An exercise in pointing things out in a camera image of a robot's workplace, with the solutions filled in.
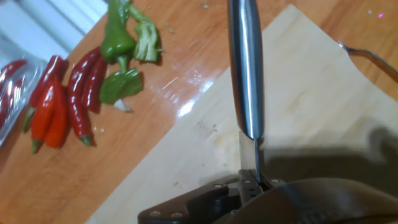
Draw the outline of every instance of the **green chili pepper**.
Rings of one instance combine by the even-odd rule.
[[[105,39],[101,44],[101,54],[106,62],[118,62],[121,71],[127,71],[128,62],[136,43],[126,30],[129,18],[130,0],[109,0],[108,23],[105,26]]]
[[[155,24],[133,4],[130,5],[129,12],[139,23],[134,28],[138,35],[134,58],[138,61],[157,62],[162,49],[160,49],[160,37]]]
[[[118,99],[132,96],[142,90],[141,77],[136,68],[127,72],[116,72],[102,83],[99,90],[99,100],[102,103],[113,104]]]

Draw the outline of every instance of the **metal knife handle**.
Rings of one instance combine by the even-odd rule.
[[[262,39],[256,0],[228,0],[229,52],[239,127],[252,139],[264,134]]]

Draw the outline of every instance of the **orange wooden table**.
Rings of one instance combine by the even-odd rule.
[[[161,66],[131,62],[145,77],[144,91],[126,99],[134,113],[104,106],[100,115],[91,115],[97,147],[85,147],[71,132],[61,150],[43,147],[36,155],[30,154],[30,133],[21,134],[20,119],[0,151],[0,157],[11,152],[0,174],[0,222],[84,223],[184,115],[184,105],[200,97],[229,66],[225,1],[135,3],[157,24],[166,53]],[[371,50],[398,67],[397,1],[258,1],[262,28],[289,3],[333,39]],[[71,68],[101,43],[105,22],[104,17],[70,54]],[[373,83],[398,99],[398,85],[391,78],[365,58],[353,61]]]

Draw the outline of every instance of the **cutting board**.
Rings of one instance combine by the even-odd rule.
[[[262,33],[266,173],[286,181],[356,179],[396,194],[398,104],[347,53],[289,5]],[[231,71],[124,179],[87,224],[136,223],[144,209],[240,169]]]

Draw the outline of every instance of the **clear plastic packaging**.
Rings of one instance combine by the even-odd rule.
[[[46,65],[0,34],[0,146],[29,102]]]

